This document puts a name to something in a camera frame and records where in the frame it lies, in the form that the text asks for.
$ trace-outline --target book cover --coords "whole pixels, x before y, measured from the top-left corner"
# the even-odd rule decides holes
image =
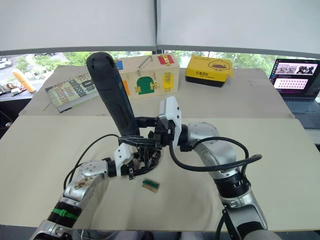
[[[59,112],[75,107],[98,95],[89,73],[48,87],[45,91]]]

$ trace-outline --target laptop screen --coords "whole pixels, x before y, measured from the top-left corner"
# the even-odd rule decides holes
[[[269,80],[282,97],[315,99],[320,91],[320,60],[277,59]]]

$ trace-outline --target yellow box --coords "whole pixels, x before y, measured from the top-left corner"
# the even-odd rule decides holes
[[[234,77],[232,63],[227,59],[192,55],[185,71],[188,82],[222,87],[228,79]]]
[[[172,54],[126,57],[114,62],[129,99],[178,91],[180,66]]]

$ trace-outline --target laptop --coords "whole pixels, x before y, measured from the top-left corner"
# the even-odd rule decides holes
[[[320,60],[278,58],[269,80],[305,129],[320,129]]]

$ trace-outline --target small circuit board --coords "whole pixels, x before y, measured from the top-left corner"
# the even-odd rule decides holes
[[[144,187],[154,193],[158,192],[159,186],[160,186],[160,183],[153,181],[149,178],[145,178],[142,182],[142,187]]]

